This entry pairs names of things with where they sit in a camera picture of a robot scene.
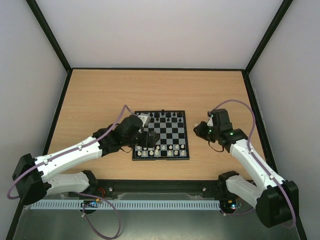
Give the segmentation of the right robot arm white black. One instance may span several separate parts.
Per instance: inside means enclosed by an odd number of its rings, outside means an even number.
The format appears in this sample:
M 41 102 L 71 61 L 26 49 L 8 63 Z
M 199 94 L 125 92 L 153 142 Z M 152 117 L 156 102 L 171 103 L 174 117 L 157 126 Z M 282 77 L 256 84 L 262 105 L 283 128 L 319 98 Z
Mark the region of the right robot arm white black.
M 256 212 L 260 222 L 267 228 L 292 223 L 299 211 L 299 189 L 293 181 L 278 175 L 261 158 L 250 143 L 249 137 L 239 128 L 234 129 L 226 109 L 208 112 L 208 121 L 201 121 L 194 129 L 196 136 L 217 142 L 236 158 L 251 176 L 248 182 L 235 171 L 219 176 L 218 191 L 229 196 L 231 193 L 246 201 Z

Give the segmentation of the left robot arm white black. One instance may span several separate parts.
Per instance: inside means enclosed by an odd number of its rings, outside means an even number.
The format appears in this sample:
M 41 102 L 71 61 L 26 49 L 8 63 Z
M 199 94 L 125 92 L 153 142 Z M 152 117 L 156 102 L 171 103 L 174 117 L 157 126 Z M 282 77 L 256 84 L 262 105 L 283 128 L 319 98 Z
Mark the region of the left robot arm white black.
M 91 171 L 76 174 L 64 174 L 64 171 L 118 152 L 122 147 L 153 148 L 160 135 L 144 129 L 150 119 L 143 114 L 130 115 L 121 123 L 101 128 L 85 140 L 58 152 L 38 157 L 29 153 L 23 155 L 12 175 L 17 197 L 23 205 L 30 205 L 55 193 L 92 194 L 98 183 Z

